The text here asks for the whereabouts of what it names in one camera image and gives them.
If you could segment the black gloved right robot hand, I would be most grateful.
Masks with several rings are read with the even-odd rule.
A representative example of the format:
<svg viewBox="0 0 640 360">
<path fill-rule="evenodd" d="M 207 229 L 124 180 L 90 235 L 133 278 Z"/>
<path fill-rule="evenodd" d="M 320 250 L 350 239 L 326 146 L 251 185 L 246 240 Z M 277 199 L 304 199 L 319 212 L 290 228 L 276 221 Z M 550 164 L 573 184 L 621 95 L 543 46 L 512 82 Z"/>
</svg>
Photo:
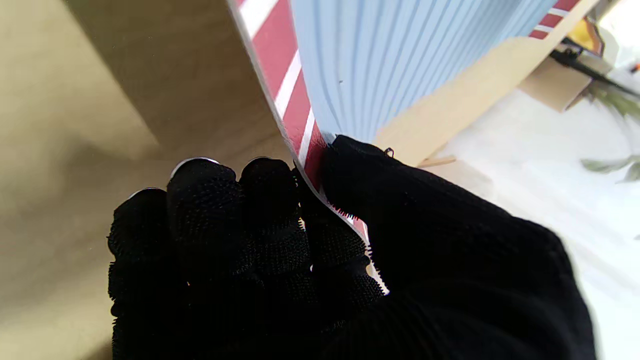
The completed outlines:
<svg viewBox="0 0 640 360">
<path fill-rule="evenodd" d="M 559 237 L 374 145 L 320 157 L 328 201 L 209 158 L 114 210 L 115 360 L 595 360 Z"/>
</svg>

